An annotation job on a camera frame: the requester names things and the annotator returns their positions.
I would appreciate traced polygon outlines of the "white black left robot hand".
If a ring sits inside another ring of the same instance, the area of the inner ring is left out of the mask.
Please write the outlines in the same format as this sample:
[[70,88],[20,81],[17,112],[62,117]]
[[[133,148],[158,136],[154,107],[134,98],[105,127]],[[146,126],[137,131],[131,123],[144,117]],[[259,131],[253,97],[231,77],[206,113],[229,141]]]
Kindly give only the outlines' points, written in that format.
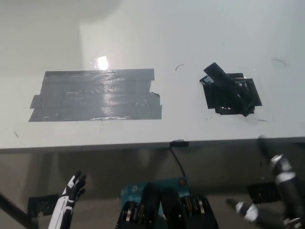
[[69,229],[73,210],[80,196],[85,193],[86,176],[76,172],[57,200],[48,229]]

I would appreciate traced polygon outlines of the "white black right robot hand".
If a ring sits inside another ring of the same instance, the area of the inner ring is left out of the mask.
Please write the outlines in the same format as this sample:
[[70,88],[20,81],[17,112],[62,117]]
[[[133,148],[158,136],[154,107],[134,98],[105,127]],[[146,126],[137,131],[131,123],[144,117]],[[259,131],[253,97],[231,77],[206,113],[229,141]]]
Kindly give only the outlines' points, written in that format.
[[245,221],[261,229],[303,229],[305,227],[305,186],[298,178],[290,162],[283,154],[272,155],[263,136],[257,145],[267,160],[281,196],[285,212],[282,216],[256,204],[248,204],[235,199],[227,199],[226,204],[234,209]]

